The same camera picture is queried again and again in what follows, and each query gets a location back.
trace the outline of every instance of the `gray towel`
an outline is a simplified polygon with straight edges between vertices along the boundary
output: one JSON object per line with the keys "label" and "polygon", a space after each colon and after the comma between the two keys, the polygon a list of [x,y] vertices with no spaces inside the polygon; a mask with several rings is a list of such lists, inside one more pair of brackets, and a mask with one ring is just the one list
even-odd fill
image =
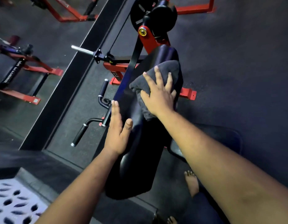
{"label": "gray towel", "polygon": [[[161,76],[164,80],[164,85],[167,83],[168,80],[168,74],[169,72],[172,73],[173,78],[173,87],[172,91],[174,90],[174,85],[176,84],[178,77],[179,77],[179,71],[180,71],[180,64],[178,61],[166,61],[158,65],[159,70],[161,72]],[[154,68],[147,71],[147,74],[156,82],[155,78],[155,72]],[[147,121],[152,120],[156,116],[151,114],[146,105],[144,104],[142,98],[141,98],[141,90],[144,90],[147,94],[150,95],[150,88],[148,86],[148,83],[146,82],[143,75],[140,75],[138,78],[136,78],[130,85],[129,88],[133,90],[133,92],[136,92],[139,105],[142,108],[143,115]]]}

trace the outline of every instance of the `forearm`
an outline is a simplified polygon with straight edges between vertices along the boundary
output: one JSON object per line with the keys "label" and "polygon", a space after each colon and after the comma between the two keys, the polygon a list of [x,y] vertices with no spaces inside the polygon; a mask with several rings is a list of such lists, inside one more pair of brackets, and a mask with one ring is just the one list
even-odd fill
{"label": "forearm", "polygon": [[281,213],[288,211],[288,189],[283,185],[178,113],[168,110],[158,117],[230,221],[268,221],[265,218],[268,212],[275,212],[275,207]]}
{"label": "forearm", "polygon": [[102,152],[60,194],[37,224],[89,224],[107,177],[118,154],[108,149]]}

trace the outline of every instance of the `gold bolt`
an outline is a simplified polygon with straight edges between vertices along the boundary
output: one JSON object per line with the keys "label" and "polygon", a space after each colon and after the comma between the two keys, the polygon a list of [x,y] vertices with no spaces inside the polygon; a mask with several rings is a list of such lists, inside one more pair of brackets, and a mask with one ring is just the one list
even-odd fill
{"label": "gold bolt", "polygon": [[140,27],[140,29],[139,29],[139,34],[140,34],[141,36],[146,36],[146,35],[147,35],[146,28],[145,28],[145,27]]}

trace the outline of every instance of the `hand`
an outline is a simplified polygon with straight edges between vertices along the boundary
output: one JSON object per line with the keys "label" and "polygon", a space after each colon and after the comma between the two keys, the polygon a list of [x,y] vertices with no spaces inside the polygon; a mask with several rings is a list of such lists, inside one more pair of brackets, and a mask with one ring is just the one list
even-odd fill
{"label": "hand", "polygon": [[156,117],[166,110],[173,110],[174,99],[176,97],[176,91],[172,90],[173,78],[171,72],[168,75],[168,80],[166,86],[164,86],[164,81],[161,76],[161,72],[159,71],[158,66],[154,68],[155,76],[157,79],[157,83],[150,78],[146,72],[143,73],[144,78],[146,79],[149,87],[150,87],[150,96],[145,92],[141,91],[141,97],[148,108],[148,110],[154,114]]}
{"label": "hand", "polygon": [[109,124],[107,138],[105,140],[105,149],[122,154],[126,149],[128,137],[133,127],[133,120],[128,119],[122,129],[122,120],[118,101],[112,101],[112,115]]}

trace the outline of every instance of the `bare foot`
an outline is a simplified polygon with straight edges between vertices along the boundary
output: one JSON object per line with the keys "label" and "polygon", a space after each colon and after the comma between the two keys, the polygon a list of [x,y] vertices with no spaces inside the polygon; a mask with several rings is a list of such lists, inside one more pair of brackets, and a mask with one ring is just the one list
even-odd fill
{"label": "bare foot", "polygon": [[194,197],[199,192],[199,183],[197,176],[192,171],[184,172],[185,180],[190,191],[191,197]]}
{"label": "bare foot", "polygon": [[170,216],[168,218],[168,222],[167,223],[168,224],[177,224],[177,221],[176,221],[176,219],[173,216]]}

